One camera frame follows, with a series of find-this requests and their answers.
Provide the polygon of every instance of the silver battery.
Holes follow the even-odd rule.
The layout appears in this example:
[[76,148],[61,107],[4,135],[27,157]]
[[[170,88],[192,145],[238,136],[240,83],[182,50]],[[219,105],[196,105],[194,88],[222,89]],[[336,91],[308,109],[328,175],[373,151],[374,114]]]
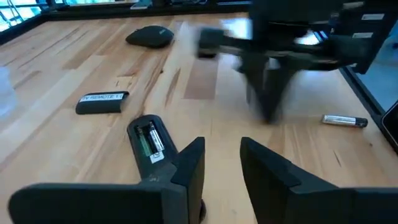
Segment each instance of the silver battery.
[[154,143],[156,149],[158,152],[164,150],[164,145],[162,143],[162,140],[160,140],[159,134],[157,133],[155,126],[152,122],[149,123],[149,134],[150,138],[152,139],[152,142]]
[[368,125],[368,120],[351,116],[323,115],[322,123],[364,128]]

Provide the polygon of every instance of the computer mouse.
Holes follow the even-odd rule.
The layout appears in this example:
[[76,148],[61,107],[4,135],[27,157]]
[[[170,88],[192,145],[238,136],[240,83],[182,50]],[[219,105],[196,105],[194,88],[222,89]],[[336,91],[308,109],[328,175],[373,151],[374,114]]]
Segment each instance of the computer mouse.
[[169,45],[173,37],[173,32],[168,30],[168,28],[162,26],[147,26],[128,35],[126,41],[132,45],[158,49]]

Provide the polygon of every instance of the wooden tabletop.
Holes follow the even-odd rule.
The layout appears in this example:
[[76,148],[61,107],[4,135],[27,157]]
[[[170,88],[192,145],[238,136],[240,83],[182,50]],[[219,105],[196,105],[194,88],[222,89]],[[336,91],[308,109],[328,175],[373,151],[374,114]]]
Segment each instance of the wooden tabletop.
[[[31,183],[139,182],[126,127],[142,114],[159,115],[179,150],[205,137],[206,223],[255,223],[239,159],[243,136],[341,187],[398,186],[396,154],[339,71],[298,73],[283,122],[271,126],[247,104],[236,57],[194,57],[198,27],[245,37],[245,17],[46,22],[0,46],[0,66],[11,71],[19,103],[0,121],[0,223],[10,222],[9,196]],[[151,24],[175,32],[170,47],[148,50],[124,41]],[[75,113],[84,94],[116,90],[130,92],[121,114]],[[369,126],[321,124],[322,114],[364,117]]]

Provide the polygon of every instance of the wood grain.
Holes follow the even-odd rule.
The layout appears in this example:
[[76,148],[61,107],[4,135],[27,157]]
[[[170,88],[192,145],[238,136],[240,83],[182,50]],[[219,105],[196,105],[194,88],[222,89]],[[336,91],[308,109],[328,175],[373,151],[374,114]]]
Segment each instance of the wood grain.
[[[125,43],[152,24],[175,32],[173,44],[149,50]],[[139,182],[126,134],[142,114],[162,117],[179,150],[206,138],[205,223],[255,223],[239,160],[249,136],[338,186],[398,186],[398,158],[339,71],[300,72],[279,125],[260,122],[246,103],[238,59],[195,58],[205,24],[247,37],[245,14],[46,22],[0,46],[18,106],[0,120],[0,223],[9,196],[36,182]],[[130,92],[121,114],[78,116],[81,96]],[[320,124],[322,114],[367,118],[365,129]]]

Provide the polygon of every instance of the black computer mouse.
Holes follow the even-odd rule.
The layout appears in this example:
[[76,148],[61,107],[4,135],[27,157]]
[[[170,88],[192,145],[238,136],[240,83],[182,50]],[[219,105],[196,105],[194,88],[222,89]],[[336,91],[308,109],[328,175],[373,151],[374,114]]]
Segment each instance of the black computer mouse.
[[168,28],[161,26],[147,26],[138,29],[126,37],[126,41],[132,45],[140,45],[158,49],[171,43],[174,34]]

